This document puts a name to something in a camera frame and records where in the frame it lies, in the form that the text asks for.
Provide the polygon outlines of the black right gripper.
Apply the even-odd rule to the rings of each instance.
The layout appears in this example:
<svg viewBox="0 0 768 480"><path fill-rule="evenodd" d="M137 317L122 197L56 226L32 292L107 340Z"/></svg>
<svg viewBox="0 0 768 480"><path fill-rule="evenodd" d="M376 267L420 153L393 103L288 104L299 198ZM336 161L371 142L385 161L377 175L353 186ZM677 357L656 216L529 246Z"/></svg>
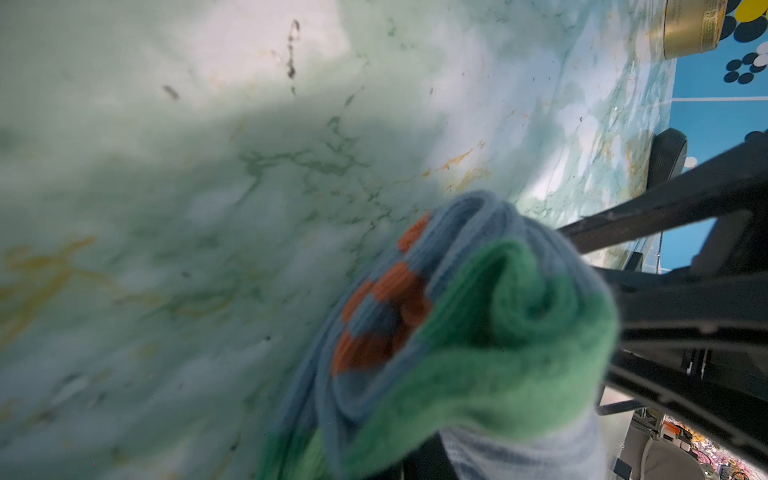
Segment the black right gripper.
<svg viewBox="0 0 768 480"><path fill-rule="evenodd" d="M606 382L738 456L767 463L767 136L562 228L583 252L702 220L685 268L604 270L622 317Z"/></svg>

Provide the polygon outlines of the grey blue striped sock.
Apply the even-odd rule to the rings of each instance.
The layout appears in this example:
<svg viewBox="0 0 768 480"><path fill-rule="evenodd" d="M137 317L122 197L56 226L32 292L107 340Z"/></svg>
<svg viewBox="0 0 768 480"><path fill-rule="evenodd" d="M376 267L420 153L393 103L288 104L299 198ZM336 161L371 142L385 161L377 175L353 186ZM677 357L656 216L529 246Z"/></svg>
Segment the grey blue striped sock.
<svg viewBox="0 0 768 480"><path fill-rule="evenodd" d="M488 191L427 213L339 300L266 435L263 479L368 479L439 434L458 478L554 477L595 444L619 333L558 232Z"/></svg>

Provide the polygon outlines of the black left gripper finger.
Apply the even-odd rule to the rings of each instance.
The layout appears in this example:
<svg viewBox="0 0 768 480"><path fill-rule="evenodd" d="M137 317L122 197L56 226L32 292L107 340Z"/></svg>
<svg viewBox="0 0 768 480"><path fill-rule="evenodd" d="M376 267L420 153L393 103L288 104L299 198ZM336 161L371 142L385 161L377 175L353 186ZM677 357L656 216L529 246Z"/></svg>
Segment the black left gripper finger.
<svg viewBox="0 0 768 480"><path fill-rule="evenodd" d="M404 460L368 480L458 480L439 434L434 434Z"/></svg>

